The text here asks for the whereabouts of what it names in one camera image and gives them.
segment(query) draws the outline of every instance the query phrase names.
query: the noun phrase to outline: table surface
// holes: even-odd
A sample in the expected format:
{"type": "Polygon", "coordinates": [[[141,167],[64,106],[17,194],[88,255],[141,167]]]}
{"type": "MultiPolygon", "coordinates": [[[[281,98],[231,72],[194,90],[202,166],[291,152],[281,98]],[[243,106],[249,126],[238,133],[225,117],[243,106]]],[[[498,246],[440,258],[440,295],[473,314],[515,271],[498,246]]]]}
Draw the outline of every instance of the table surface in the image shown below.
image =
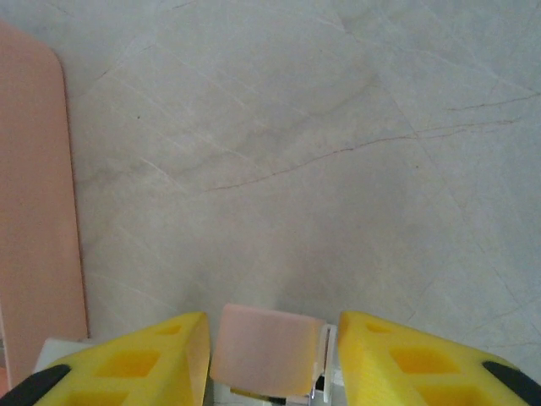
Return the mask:
{"type": "Polygon", "coordinates": [[[68,87],[90,329],[362,310],[541,380],[535,1],[17,0],[68,87]]]}

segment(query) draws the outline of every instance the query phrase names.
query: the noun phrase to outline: white marble countertop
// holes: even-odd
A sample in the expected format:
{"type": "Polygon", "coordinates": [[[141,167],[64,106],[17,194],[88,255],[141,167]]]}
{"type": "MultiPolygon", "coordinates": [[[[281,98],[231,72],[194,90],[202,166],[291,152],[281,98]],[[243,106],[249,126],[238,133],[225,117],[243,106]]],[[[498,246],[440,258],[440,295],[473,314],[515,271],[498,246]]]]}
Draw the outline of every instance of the white marble countertop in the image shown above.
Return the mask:
{"type": "Polygon", "coordinates": [[[65,68],[98,339],[363,310],[541,380],[539,1],[3,0],[65,68]]]}

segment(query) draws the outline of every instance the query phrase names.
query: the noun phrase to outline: pink cutting board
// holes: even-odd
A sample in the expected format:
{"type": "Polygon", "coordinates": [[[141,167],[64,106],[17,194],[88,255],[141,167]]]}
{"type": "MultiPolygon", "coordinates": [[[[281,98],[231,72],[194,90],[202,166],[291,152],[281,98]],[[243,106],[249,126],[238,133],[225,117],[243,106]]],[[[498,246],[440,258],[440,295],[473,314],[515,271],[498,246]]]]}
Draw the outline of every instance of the pink cutting board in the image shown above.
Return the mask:
{"type": "Polygon", "coordinates": [[[86,337],[63,73],[0,22],[0,311],[13,386],[47,337],[86,337]]]}

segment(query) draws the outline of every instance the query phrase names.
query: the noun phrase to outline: square hole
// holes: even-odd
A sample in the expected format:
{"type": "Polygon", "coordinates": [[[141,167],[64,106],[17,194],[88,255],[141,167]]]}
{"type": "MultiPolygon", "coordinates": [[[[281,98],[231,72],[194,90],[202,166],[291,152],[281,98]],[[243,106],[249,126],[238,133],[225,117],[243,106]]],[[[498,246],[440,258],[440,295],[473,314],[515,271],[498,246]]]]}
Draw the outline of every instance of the square hole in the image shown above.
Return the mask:
{"type": "Polygon", "coordinates": [[[371,332],[378,332],[378,333],[384,333],[384,334],[392,332],[387,327],[383,327],[375,323],[366,323],[366,328],[368,328],[369,331],[371,332]]]}
{"type": "Polygon", "coordinates": [[[428,406],[494,406],[476,387],[433,386],[418,387],[428,406]]]}
{"type": "Polygon", "coordinates": [[[126,392],[77,392],[72,393],[65,406],[121,406],[126,392]]]}
{"type": "Polygon", "coordinates": [[[394,348],[391,357],[407,374],[452,374],[460,370],[449,356],[431,348],[394,348]]]}
{"type": "Polygon", "coordinates": [[[96,373],[100,377],[135,378],[147,376],[160,358],[158,351],[123,351],[114,354],[96,373]]]}
{"type": "Polygon", "coordinates": [[[177,334],[178,332],[180,332],[180,328],[180,326],[169,326],[161,329],[156,334],[158,334],[159,336],[172,336],[173,334],[177,334]]]}

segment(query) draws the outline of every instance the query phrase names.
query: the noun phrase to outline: pink board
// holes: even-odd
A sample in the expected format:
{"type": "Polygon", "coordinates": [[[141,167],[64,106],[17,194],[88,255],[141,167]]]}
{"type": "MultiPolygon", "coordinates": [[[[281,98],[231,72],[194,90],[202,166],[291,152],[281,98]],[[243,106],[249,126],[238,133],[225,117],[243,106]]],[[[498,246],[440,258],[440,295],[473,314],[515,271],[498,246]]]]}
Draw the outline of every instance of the pink board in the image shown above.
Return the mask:
{"type": "Polygon", "coordinates": [[[0,311],[11,385],[47,337],[87,335],[63,73],[0,22],[0,311]]]}

